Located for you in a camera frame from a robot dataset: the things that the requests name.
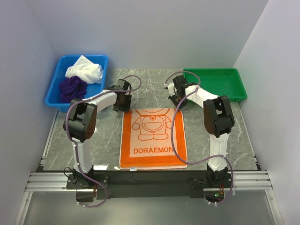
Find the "white towel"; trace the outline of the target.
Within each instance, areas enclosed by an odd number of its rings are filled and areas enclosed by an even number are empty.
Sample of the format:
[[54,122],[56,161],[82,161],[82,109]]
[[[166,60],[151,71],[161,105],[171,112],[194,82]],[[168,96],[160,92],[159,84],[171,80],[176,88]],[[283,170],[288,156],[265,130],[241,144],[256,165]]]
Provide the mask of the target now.
[[87,84],[100,84],[103,78],[103,68],[101,65],[93,63],[81,55],[75,64],[70,66],[65,73],[66,78],[73,76],[79,77]]

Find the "orange Doraemon towel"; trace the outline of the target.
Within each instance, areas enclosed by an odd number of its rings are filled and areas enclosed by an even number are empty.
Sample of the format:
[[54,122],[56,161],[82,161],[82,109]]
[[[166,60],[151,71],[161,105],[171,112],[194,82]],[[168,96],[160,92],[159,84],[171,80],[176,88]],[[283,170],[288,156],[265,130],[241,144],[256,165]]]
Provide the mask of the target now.
[[174,108],[131,109],[123,114],[120,168],[187,168],[184,120]]

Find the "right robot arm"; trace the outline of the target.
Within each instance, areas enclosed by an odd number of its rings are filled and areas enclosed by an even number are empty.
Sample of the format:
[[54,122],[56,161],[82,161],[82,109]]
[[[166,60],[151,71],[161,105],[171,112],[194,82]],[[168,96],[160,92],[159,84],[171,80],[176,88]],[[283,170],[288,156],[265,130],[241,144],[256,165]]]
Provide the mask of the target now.
[[182,75],[182,71],[175,72],[177,75],[172,82],[164,83],[164,88],[169,91],[169,99],[176,109],[171,124],[171,134],[173,134],[177,113],[190,100],[203,109],[203,119],[206,131],[210,134],[210,156],[199,162],[189,163],[182,159],[177,153],[173,137],[171,144],[176,157],[187,165],[196,165],[207,161],[206,181],[209,186],[217,187],[228,175],[228,168],[231,167],[226,157],[227,143],[229,135],[235,124],[232,108],[227,96],[212,94],[200,87],[198,82],[187,82]]

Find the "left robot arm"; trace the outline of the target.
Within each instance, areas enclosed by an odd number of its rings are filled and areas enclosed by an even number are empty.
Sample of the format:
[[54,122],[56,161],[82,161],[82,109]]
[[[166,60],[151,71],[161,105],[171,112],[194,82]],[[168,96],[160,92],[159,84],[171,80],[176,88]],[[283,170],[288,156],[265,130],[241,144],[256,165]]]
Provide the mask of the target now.
[[119,79],[116,85],[104,89],[99,94],[83,100],[75,98],[71,101],[63,128],[73,147],[72,174],[83,188],[90,188],[94,184],[90,151],[84,142],[95,132],[97,114],[109,106],[117,112],[128,112],[132,98],[131,91],[131,84],[124,79]]

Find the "green plastic tray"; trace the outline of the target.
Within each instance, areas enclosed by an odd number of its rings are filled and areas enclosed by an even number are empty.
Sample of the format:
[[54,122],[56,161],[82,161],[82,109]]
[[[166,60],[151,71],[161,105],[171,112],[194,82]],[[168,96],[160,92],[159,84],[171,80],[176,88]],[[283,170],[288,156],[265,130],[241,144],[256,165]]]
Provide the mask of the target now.
[[184,77],[191,82],[198,82],[194,73],[201,80],[200,87],[215,95],[226,95],[231,102],[242,102],[247,93],[242,79],[235,68],[185,68]]

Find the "purple towel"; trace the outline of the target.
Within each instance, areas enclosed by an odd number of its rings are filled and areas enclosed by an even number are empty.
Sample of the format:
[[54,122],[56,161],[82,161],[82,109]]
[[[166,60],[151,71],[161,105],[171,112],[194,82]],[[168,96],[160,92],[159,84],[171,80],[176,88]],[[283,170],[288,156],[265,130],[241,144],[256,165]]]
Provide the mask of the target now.
[[73,99],[83,99],[87,93],[87,83],[78,76],[66,78],[59,84],[60,102],[70,103]]

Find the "blue plastic bin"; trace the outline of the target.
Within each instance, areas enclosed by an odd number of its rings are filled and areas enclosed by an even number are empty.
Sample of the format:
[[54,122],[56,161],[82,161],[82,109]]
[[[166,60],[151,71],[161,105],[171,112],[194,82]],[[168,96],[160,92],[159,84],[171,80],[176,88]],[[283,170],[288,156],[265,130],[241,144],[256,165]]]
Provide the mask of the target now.
[[62,113],[69,109],[70,102],[74,98],[90,98],[105,88],[105,80],[108,69],[108,57],[105,55],[84,55],[89,61],[98,64],[102,68],[102,78],[98,83],[88,84],[79,76],[67,78],[66,72],[73,66],[80,55],[65,55],[58,61],[48,93],[45,97],[45,104],[54,107]]

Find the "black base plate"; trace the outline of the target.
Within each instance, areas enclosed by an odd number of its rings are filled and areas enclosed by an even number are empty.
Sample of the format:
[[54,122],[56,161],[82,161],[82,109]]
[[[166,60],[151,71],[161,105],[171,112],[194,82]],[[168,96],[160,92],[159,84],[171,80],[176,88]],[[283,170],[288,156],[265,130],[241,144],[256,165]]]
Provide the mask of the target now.
[[95,185],[81,174],[68,175],[66,188],[91,191],[97,199],[127,197],[175,197],[204,198],[205,189],[230,188],[232,175],[204,170],[173,171],[95,171],[91,177]]

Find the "aluminium mounting rail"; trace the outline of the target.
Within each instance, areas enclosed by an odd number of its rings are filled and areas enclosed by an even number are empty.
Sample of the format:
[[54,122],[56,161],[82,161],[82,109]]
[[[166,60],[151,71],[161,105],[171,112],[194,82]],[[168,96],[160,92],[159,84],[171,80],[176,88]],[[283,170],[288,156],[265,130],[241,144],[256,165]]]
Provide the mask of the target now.
[[[154,185],[200,185],[204,189],[218,189],[218,185],[209,186],[205,171],[173,170],[173,171],[97,171],[95,176],[106,188],[112,186],[150,187]],[[266,171],[235,171],[228,174],[223,181],[229,189],[233,184],[235,190],[272,190],[272,184]],[[30,174],[25,190],[35,191],[92,191],[92,184],[79,184],[69,172],[33,172]]]

